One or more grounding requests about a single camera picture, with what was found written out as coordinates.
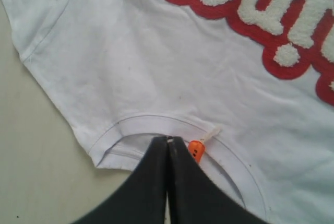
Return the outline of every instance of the gray floor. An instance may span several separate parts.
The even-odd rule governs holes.
[[[0,3],[0,223],[69,223],[128,174],[93,167],[20,63]]]

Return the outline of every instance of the black object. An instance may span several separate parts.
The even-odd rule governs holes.
[[[104,203],[74,224],[265,224],[203,173],[180,137],[156,137],[138,167]]]

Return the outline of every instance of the red outline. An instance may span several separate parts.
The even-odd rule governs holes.
[[[199,16],[207,19],[226,18],[230,27],[241,35],[250,37],[254,41],[264,46],[263,65],[266,70],[280,79],[295,79],[303,75],[306,70],[312,65],[321,77],[317,84],[317,94],[327,103],[334,105],[334,91],[328,89],[328,80],[323,77],[332,77],[334,80],[334,63],[329,62],[322,56],[320,51],[321,45],[328,35],[329,30],[334,25],[334,16],[331,11],[328,11],[324,18],[319,23],[313,40],[315,44],[310,49],[304,49],[294,45],[297,48],[301,58],[300,61],[293,67],[282,67],[278,65],[273,57],[277,47],[289,43],[288,32],[299,17],[305,0],[295,0],[292,2],[287,13],[283,16],[281,22],[284,25],[282,35],[274,36],[269,32],[265,32],[255,25],[247,25],[243,23],[238,14],[237,9],[241,0],[232,0],[219,6],[206,6],[200,0],[166,0],[176,5],[188,5]],[[271,0],[259,0],[257,9],[265,9]]]

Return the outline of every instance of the t-shirt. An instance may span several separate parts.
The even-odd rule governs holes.
[[[2,0],[20,60],[94,165],[155,135],[272,223],[334,223],[334,0]]]

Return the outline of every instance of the red appliqué lettering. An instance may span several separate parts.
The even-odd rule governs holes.
[[[280,79],[310,66],[317,95],[334,105],[334,0],[167,0],[207,19],[226,18],[236,32],[264,46],[263,65]]]

